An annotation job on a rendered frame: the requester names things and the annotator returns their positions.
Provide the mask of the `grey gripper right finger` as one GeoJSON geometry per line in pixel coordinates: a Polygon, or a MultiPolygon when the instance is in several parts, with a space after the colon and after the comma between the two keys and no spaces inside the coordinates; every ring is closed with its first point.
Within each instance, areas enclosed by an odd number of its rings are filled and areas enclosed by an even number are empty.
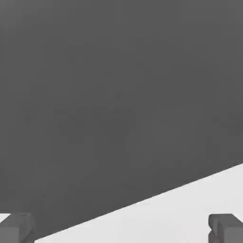
{"type": "Polygon", "coordinates": [[[233,214],[210,214],[208,243],[243,243],[243,222],[233,214]]]}

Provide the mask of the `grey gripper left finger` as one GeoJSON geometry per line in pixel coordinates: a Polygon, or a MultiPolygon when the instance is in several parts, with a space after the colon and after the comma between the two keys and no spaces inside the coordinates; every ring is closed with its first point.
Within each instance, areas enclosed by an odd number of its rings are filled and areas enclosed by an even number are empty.
{"type": "Polygon", "coordinates": [[[10,214],[0,223],[0,243],[34,243],[35,219],[30,213],[10,214]]]}

